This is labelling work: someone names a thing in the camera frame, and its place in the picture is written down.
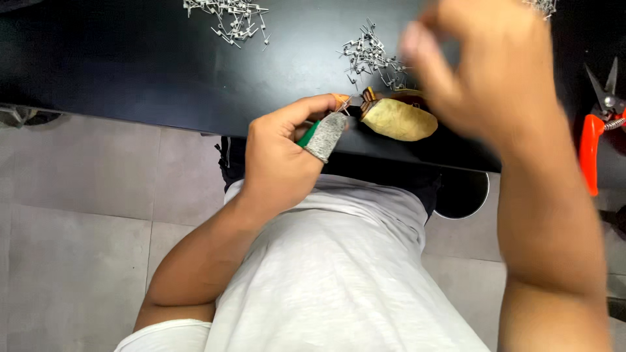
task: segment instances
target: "white t-shirt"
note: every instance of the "white t-shirt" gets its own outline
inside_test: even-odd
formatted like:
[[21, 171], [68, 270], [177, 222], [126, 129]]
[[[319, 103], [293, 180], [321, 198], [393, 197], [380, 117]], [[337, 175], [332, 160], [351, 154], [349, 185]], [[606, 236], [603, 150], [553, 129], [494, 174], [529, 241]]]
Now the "white t-shirt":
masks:
[[321, 175], [265, 225], [213, 323], [148, 326], [116, 351], [488, 351], [421, 265], [425, 223], [409, 192]]

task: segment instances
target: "black pants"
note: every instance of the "black pants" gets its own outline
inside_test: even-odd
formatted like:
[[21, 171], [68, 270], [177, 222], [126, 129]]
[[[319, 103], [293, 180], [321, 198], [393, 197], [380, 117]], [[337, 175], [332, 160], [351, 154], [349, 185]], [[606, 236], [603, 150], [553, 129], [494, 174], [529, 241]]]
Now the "black pants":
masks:
[[[226, 182], [224, 192], [245, 175], [245, 142], [244, 138], [222, 137], [222, 146], [215, 145], [222, 156], [219, 164]], [[331, 154], [322, 173], [407, 190], [419, 198], [428, 217], [433, 213], [441, 186], [439, 167], [344, 153]]]

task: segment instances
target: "orange scissors handle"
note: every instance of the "orange scissors handle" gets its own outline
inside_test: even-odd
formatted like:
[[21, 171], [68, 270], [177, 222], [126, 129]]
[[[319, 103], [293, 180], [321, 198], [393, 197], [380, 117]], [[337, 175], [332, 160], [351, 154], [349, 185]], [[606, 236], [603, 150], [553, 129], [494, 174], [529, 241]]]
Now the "orange scissors handle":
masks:
[[583, 133], [580, 137], [580, 149], [578, 150], [578, 160], [580, 168], [585, 175], [587, 181], [587, 189], [592, 196], [598, 195], [598, 171], [597, 171], [597, 155], [598, 155], [598, 139], [604, 132], [604, 121], [595, 115], [585, 116], [583, 124]]

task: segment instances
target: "black tabletop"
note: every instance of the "black tabletop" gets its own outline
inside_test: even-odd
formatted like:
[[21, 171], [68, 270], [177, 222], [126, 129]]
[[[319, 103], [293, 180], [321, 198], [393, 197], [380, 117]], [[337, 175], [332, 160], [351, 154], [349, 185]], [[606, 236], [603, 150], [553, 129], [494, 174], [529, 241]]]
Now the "black tabletop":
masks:
[[[180, 0], [44, 0], [0, 14], [0, 102], [242, 137], [254, 118], [302, 96], [357, 93], [344, 74], [346, 59], [335, 50], [360, 36], [359, 26], [369, 16], [386, 51], [395, 52], [399, 33], [426, 1], [258, 3], [270, 9], [264, 19], [272, 37], [264, 52], [260, 32], [241, 44], [242, 49], [230, 46], [211, 30], [217, 28], [215, 16], [194, 9], [187, 18]], [[602, 78], [602, 70], [610, 68], [611, 55], [624, 49], [626, 38], [614, 26], [615, 34], [606, 39], [620, 38], [622, 46], [601, 53], [589, 41], [602, 35], [603, 23], [570, 20], [584, 15], [579, 3], [583, 1], [559, 2], [553, 17], [558, 94], [573, 121], [592, 104], [583, 99], [589, 88], [582, 62], [594, 55], [592, 68]], [[623, 11], [611, 16], [623, 18]], [[569, 35], [589, 26], [596, 32]], [[444, 51], [456, 64], [458, 47], [447, 43]], [[357, 78], [359, 90], [367, 85], [388, 89], [379, 76], [362, 79], [361, 83]], [[608, 139], [603, 139], [598, 154], [598, 183], [626, 187], [626, 160]], [[352, 121], [336, 150], [473, 170], [500, 169], [484, 145], [445, 126], [429, 138], [406, 143]]]

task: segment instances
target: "hand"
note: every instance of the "hand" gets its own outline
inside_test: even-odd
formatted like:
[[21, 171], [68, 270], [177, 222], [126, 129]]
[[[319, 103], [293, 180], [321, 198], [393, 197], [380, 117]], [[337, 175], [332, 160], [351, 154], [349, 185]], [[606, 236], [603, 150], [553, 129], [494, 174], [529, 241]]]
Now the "hand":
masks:
[[[433, 31], [460, 42], [457, 72]], [[409, 23], [401, 51], [436, 116], [501, 153], [567, 130], [555, 93], [550, 27], [519, 1], [440, 0]]]
[[324, 163], [296, 145], [297, 127], [335, 111], [347, 95], [303, 98], [250, 124], [245, 150], [245, 180], [239, 198], [267, 220], [302, 202]]

